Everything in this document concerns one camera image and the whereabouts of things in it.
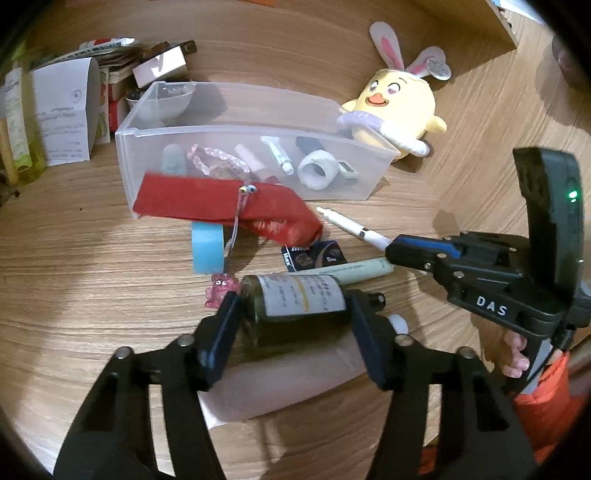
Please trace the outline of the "orange sleeve forearm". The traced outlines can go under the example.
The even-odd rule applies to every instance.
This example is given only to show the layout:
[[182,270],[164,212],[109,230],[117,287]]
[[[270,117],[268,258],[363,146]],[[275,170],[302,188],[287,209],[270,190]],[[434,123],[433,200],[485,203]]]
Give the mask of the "orange sleeve forearm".
[[541,375],[530,394],[520,394],[513,405],[541,465],[564,439],[590,400],[590,388],[577,387],[570,378],[571,355],[564,353]]

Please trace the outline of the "right hand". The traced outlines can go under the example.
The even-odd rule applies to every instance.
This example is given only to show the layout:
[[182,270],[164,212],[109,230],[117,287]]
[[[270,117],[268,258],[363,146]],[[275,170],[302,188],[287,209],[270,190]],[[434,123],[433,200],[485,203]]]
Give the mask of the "right hand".
[[523,353],[527,339],[520,334],[507,330],[503,336],[501,352],[497,366],[508,378],[519,379],[530,368],[530,360]]

